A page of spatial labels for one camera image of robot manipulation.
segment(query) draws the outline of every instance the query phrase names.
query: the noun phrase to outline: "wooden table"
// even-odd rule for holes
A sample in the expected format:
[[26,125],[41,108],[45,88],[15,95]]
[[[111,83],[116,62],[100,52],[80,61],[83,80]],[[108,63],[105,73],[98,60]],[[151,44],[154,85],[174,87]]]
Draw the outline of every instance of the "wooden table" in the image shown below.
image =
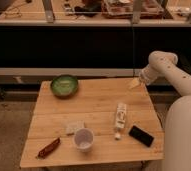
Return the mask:
[[[145,85],[129,89],[132,78],[79,80],[79,90],[69,99],[59,99],[42,83],[35,106],[20,166],[49,167],[120,163],[163,158],[160,122]],[[122,139],[114,139],[114,117],[119,102],[127,104],[126,128]],[[67,136],[67,123],[84,121],[94,134],[90,153],[78,151],[73,136]],[[155,137],[150,148],[128,135],[137,125]],[[46,159],[36,159],[38,152],[57,137],[61,145]]]

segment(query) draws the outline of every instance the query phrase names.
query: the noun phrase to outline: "floor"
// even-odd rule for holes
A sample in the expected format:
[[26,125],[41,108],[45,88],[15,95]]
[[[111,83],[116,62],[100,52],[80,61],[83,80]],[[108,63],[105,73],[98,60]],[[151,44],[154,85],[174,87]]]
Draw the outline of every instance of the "floor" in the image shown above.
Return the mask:
[[[0,171],[39,171],[40,169],[20,169],[19,162],[27,136],[29,124],[35,106],[37,90],[5,90],[0,89]],[[174,92],[150,91],[151,99],[160,120],[163,123],[169,106],[178,97]],[[160,171],[160,161],[154,161],[145,169],[146,171]],[[139,171],[141,163],[130,165],[100,166],[100,171]],[[98,167],[83,166],[51,168],[60,171],[98,170]]]

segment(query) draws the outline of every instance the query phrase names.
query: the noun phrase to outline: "paper cup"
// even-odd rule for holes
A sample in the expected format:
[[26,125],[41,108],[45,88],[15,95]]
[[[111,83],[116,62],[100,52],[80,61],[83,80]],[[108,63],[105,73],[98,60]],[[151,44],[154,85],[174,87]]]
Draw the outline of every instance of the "paper cup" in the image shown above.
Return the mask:
[[81,152],[88,152],[93,145],[93,132],[88,128],[81,128],[75,132],[74,143]]

